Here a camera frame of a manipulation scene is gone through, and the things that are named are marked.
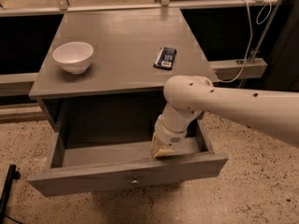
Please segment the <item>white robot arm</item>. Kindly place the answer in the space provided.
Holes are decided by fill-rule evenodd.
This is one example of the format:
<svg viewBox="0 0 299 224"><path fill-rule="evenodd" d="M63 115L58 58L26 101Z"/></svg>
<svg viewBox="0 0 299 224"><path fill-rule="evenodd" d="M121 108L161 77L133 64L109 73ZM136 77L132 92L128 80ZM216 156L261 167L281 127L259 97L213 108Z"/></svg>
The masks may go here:
<svg viewBox="0 0 299 224"><path fill-rule="evenodd" d="M293 146L299 145L299 93L215 87L207 77L174 76L164 84L166 106L151 143L154 158L170 156L189 124L209 112Z"/></svg>

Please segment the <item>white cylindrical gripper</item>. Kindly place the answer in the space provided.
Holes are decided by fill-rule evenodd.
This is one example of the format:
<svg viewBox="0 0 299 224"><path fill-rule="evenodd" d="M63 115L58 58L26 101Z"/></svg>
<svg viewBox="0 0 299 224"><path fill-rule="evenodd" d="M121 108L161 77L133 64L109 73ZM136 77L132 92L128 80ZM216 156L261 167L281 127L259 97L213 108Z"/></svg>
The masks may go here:
<svg viewBox="0 0 299 224"><path fill-rule="evenodd" d="M165 157L174 153L173 144L178 144L187 134L187 128L200 111L180 109L166 104L158 117L152 136L150 151L153 158Z"/></svg>

